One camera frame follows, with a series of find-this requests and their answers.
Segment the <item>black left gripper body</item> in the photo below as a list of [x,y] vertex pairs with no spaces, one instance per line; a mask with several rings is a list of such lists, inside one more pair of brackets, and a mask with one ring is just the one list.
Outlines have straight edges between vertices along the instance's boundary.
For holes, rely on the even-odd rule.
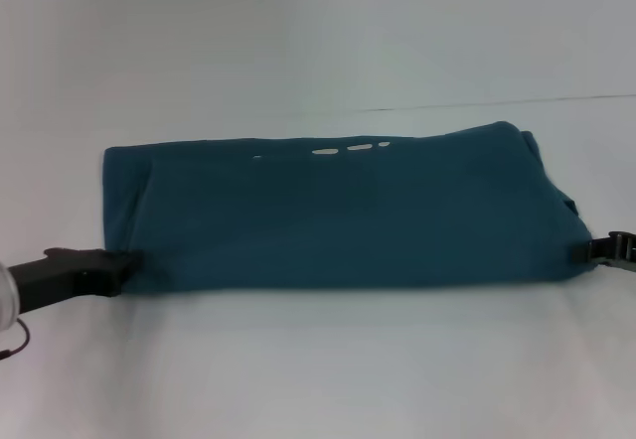
[[9,268],[9,315],[79,296],[116,296],[121,285],[120,252],[50,248],[42,259]]

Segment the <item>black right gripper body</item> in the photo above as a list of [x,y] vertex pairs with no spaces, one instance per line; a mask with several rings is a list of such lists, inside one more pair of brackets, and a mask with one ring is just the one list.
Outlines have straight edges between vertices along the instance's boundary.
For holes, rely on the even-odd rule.
[[608,234],[604,265],[612,268],[636,272],[635,234],[625,231],[611,231]]

